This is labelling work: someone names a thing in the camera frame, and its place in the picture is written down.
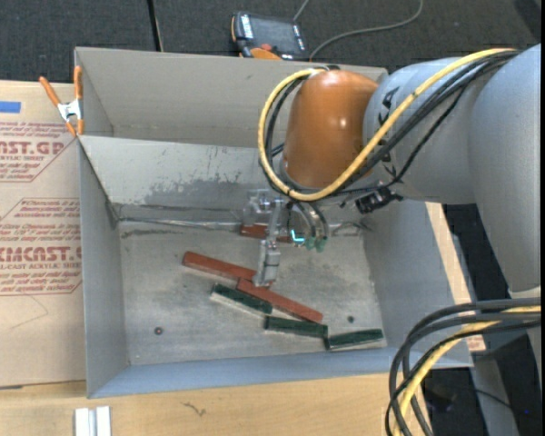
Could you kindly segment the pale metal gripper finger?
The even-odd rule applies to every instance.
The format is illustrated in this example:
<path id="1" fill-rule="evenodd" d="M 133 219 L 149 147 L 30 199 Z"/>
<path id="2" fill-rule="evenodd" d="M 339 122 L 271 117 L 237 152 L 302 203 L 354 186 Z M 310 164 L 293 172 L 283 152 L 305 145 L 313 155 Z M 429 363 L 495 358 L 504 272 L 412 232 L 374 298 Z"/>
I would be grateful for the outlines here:
<path id="1" fill-rule="evenodd" d="M 275 282 L 280 266 L 281 252 L 278 249 L 266 249 L 264 252 L 261 286 Z"/>
<path id="2" fill-rule="evenodd" d="M 267 285 L 267 254 L 268 254 L 268 243 L 266 240 L 260 241 L 258 261 L 255 275 L 253 276 L 254 285 Z"/>

